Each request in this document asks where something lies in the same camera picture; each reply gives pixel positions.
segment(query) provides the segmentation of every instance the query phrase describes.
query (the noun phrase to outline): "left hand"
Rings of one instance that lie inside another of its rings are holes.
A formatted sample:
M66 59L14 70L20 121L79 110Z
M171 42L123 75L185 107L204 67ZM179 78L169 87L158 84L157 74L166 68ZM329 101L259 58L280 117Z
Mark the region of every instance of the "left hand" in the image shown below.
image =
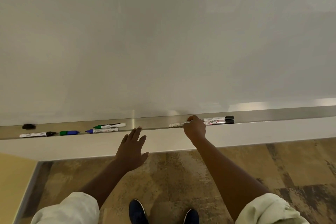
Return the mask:
M115 160L120 162L126 173L140 167L148 158L149 152L141 155L146 136L141 137L138 141L140 132L141 127L138 127L133 128L131 133L126 134L115 155Z

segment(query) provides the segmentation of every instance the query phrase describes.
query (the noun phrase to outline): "black eraser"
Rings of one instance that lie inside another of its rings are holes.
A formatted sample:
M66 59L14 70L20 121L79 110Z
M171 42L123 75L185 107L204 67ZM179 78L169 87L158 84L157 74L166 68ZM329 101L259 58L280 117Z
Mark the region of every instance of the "black eraser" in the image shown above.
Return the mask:
M22 129L36 129L36 126L33 124L24 124Z

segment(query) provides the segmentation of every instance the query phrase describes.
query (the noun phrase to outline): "hand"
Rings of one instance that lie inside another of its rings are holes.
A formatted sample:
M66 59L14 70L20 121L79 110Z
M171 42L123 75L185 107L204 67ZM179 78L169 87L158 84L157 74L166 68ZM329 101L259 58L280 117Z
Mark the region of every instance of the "hand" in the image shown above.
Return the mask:
M183 129L186 136L192 140L194 138L205 138L205 124L196 115L190 116L187 121L190 123L184 123Z
M141 127L138 127L126 134L115 155L115 160L120 162L121 168L126 173L140 167L148 158L149 152L141 155L146 136L141 137L138 141L140 132Z

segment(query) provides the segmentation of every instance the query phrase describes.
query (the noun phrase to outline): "forearm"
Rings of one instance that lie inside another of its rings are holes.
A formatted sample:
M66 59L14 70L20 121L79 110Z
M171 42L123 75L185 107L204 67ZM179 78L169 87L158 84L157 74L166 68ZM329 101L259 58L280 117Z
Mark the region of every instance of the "forearm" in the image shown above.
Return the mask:
M205 137L191 138L235 221L242 209L268 189L224 156Z
M114 187L127 173L118 161L112 161L97 177L91 180L79 191L94 197L99 208L104 204Z

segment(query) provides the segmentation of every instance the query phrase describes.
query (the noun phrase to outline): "green marker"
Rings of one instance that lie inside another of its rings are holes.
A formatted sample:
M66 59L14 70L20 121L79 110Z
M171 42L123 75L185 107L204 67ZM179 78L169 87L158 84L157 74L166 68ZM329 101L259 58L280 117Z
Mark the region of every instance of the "green marker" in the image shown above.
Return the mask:
M98 125L94 128L102 129L102 128L117 128L117 127L126 127L126 123L113 123L113 124L106 124L106 125Z

